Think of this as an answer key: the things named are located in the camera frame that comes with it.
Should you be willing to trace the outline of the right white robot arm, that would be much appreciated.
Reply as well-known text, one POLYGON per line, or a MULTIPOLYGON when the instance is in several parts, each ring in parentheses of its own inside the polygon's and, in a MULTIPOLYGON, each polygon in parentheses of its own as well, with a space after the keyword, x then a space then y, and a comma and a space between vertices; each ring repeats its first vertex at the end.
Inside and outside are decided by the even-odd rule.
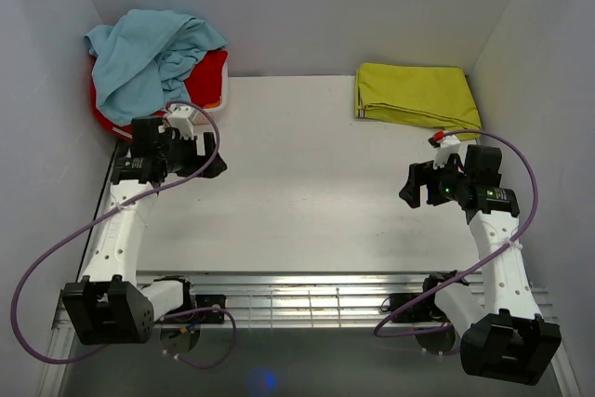
POLYGON ((420 296, 422 313, 444 316, 460 336, 464 371, 523 385, 536 385, 562 342, 557 324, 545 321, 532 295, 519 241, 516 194, 501 187, 498 148, 471 144, 458 154, 455 136, 433 139, 433 160, 412 164, 400 196, 412 208, 425 187, 428 204, 457 203, 483 265, 483 300, 478 301, 457 275, 431 276, 420 296))

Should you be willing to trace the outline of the light blue trousers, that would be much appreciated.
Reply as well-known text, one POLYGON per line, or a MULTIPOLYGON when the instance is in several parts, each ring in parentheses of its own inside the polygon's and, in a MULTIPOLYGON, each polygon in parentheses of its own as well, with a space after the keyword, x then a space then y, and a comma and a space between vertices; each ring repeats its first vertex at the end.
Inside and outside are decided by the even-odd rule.
POLYGON ((92 79, 99 112, 119 126, 188 101, 184 81, 207 52, 226 39, 207 21, 172 10, 131 9, 114 25, 85 35, 95 58, 92 79))

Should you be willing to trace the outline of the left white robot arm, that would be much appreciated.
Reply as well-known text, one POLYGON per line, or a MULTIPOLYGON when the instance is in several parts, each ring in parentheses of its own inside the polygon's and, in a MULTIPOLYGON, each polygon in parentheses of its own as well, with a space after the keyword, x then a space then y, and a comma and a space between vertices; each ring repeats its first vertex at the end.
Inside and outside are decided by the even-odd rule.
POLYGON ((62 303, 79 340, 87 345, 147 342, 169 314, 189 321, 197 311, 191 283, 166 276, 140 287, 142 237, 166 178, 213 179, 227 165, 213 131, 196 136, 190 124, 168 126, 157 116, 133 120, 133 139, 117 153, 110 179, 107 219, 80 280, 67 283, 62 303))

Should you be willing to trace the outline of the white perforated basket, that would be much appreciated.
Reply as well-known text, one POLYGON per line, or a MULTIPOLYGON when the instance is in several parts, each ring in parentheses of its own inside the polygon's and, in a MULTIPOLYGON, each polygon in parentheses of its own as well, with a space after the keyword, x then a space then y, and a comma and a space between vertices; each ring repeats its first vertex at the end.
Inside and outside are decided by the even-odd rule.
POLYGON ((226 50, 208 51, 195 65, 190 76, 184 81, 190 101, 217 119, 228 102, 229 71, 228 52, 226 50), (221 99, 222 104, 216 109, 206 109, 208 103, 221 99))

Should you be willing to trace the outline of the orange garment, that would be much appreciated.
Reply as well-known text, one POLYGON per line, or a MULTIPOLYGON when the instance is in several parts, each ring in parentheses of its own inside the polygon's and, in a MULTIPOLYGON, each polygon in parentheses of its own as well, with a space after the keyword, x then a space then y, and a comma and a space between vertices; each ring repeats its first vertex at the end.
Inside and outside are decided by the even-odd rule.
POLYGON ((214 101, 214 102, 211 102, 211 103, 208 103, 208 104, 206 104, 204 107, 205 107, 206 109, 216 109, 216 108, 217 108, 217 107, 219 107, 221 104, 222 104, 222 100, 221 100, 221 99, 219 99, 219 100, 217 100, 217 101, 214 101))

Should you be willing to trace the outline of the folded yellow trousers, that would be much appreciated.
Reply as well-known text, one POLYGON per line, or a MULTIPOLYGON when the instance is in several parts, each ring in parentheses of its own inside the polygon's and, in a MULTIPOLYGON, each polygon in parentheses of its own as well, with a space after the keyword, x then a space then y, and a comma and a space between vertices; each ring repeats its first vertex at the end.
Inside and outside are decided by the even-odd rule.
POLYGON ((465 73, 457 67, 364 63, 355 74, 354 116, 445 131, 482 127, 465 73))

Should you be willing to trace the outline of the aluminium rail frame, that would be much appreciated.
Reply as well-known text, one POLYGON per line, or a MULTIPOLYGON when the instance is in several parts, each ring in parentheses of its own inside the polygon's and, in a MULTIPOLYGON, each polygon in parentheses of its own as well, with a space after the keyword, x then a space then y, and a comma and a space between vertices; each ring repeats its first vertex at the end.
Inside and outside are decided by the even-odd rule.
MULTIPOLYGON (((445 132, 447 135, 459 135, 457 132, 445 132)), ((464 156, 466 150, 459 148, 458 154, 464 156)), ((421 190, 421 205, 426 204, 427 189, 422 187, 421 190)), ((107 212, 96 220, 96 225, 100 228, 101 224, 105 222, 108 215, 107 212)), ((522 234, 527 230, 527 223, 520 221, 519 241, 522 234)), ((477 272, 482 276, 480 271, 483 261, 479 261, 472 267, 473 272, 477 272)), ((469 273, 467 271, 438 271, 429 275, 423 282, 421 290, 416 294, 406 293, 392 293, 379 306, 379 313, 381 315, 381 323, 375 327, 374 334, 376 337, 385 337, 385 324, 410 324, 412 325, 412 335, 417 339, 419 345, 424 351, 435 355, 458 354, 460 357, 460 336, 455 331, 454 326, 446 318, 446 316, 438 310, 433 303, 433 295, 442 290, 440 285, 433 287, 430 290, 424 288, 426 281, 433 275, 448 275, 453 274, 464 279, 469 287, 471 294, 478 300, 483 300, 483 292, 480 296, 473 293, 469 285, 469 273)), ((150 285, 157 279, 162 279, 165 276, 149 277, 140 274, 137 269, 137 281, 140 287, 150 285)), ((196 292, 192 281, 184 276, 191 283, 191 294, 207 295, 205 292, 196 292)), ((343 324, 350 318, 350 314, 355 311, 355 306, 350 302, 347 290, 338 285, 323 285, 318 283, 288 283, 284 287, 282 295, 274 295, 270 298, 265 298, 261 291, 247 291, 245 294, 245 306, 243 307, 239 316, 234 316, 228 308, 229 300, 227 298, 225 309, 216 309, 224 314, 224 323, 230 323, 232 326, 237 326, 239 323, 246 324, 263 324, 274 323, 282 320, 285 310, 293 310, 297 321, 304 323, 315 323, 327 312, 332 312, 336 324, 343 324)), ((191 332, 198 324, 179 324, 181 332, 191 332)), ((93 350, 99 350, 105 345, 90 346, 93 350)), ((576 396, 579 393, 574 375, 572 373, 569 361, 566 358, 565 351, 562 346, 557 349, 556 354, 549 363, 548 368, 552 368, 561 385, 562 393, 566 396, 576 396)))

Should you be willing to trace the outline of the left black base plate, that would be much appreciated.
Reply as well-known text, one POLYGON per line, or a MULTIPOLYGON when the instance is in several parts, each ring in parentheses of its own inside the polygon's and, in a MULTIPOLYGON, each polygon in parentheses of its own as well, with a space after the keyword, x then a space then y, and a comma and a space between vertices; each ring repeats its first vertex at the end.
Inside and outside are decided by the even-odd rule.
POLYGON ((224 314, 216 309, 226 308, 227 297, 222 294, 195 295, 184 298, 183 303, 157 322, 171 324, 222 324, 224 314))

